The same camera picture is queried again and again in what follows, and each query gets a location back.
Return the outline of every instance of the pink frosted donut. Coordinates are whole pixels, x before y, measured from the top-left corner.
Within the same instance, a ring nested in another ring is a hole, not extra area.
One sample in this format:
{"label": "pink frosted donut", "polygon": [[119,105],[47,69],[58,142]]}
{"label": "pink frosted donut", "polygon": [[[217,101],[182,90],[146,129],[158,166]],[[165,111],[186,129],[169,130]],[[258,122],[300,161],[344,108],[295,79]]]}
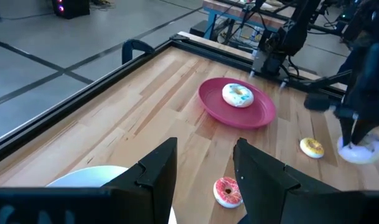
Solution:
{"label": "pink frosted donut", "polygon": [[238,183],[231,177],[219,178],[213,186],[215,199],[225,208],[236,208],[243,203]]}

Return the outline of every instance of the gray floor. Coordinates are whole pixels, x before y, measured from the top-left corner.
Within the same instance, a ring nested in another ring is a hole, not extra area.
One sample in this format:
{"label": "gray floor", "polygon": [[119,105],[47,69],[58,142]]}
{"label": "gray floor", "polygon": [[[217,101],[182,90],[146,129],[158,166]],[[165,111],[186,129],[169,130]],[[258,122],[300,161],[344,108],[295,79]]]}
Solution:
{"label": "gray floor", "polygon": [[[43,3],[20,11],[22,1],[15,1],[15,10],[0,1],[0,14],[11,18],[49,12],[47,1],[30,1]],[[115,9],[92,10],[90,16],[72,20],[49,15],[0,22],[1,42],[38,59],[35,62],[0,47],[0,136],[74,94],[86,82],[119,67],[120,52],[117,47],[104,57],[75,67],[73,73],[65,72],[65,68],[130,38],[156,46],[172,34],[189,31],[194,24],[207,19],[204,11],[190,13],[201,7],[201,0],[115,0],[115,3]],[[333,21],[335,16],[337,12],[331,11],[328,17]],[[323,17],[318,18],[317,23],[325,22]],[[338,37],[309,35],[294,62],[321,76],[329,76],[337,71],[348,53]],[[50,62],[52,68],[41,60]],[[84,78],[77,78],[74,73]]]}

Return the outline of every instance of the red plate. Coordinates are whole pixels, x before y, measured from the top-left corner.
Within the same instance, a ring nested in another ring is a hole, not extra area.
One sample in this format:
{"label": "red plate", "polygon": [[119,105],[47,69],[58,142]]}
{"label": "red plate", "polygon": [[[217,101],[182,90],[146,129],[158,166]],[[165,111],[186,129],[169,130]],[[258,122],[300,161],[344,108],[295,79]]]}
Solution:
{"label": "red plate", "polygon": [[[222,98],[222,88],[229,83],[247,87],[254,95],[254,102],[246,108],[236,108]],[[253,129],[272,122],[276,108],[271,98],[249,83],[233,78],[212,78],[199,87],[199,97],[206,111],[220,122],[242,129]]]}

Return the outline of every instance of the white bowl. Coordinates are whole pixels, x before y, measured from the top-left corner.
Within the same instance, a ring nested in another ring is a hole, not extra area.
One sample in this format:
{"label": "white bowl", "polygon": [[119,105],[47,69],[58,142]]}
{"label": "white bowl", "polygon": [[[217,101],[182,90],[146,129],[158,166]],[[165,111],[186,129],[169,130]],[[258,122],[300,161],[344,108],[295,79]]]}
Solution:
{"label": "white bowl", "polygon": [[[128,170],[119,166],[95,166],[76,170],[53,181],[47,187],[101,187]],[[177,224],[171,208],[169,224]]]}

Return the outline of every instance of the white frosted donut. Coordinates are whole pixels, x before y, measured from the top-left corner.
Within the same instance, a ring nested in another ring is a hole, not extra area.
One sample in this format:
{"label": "white frosted donut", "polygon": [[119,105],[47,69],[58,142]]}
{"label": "white frosted donut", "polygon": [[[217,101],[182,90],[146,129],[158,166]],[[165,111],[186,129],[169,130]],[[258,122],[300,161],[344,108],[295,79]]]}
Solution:
{"label": "white frosted donut", "polygon": [[250,106],[254,101],[253,93],[243,85],[229,83],[222,88],[222,98],[229,105],[237,108]]}
{"label": "white frosted donut", "polygon": [[225,208],[236,208],[243,203],[238,183],[231,177],[219,178],[213,186],[214,197]]}
{"label": "white frosted donut", "polygon": [[319,159],[322,156],[324,156],[324,148],[322,145],[317,142],[315,139],[312,138],[304,138],[300,141],[300,149],[305,153],[307,156]]}
{"label": "white frosted donut", "polygon": [[379,136],[367,134],[358,145],[350,143],[343,147],[343,137],[337,141],[339,155],[354,164],[372,164],[379,160]]}

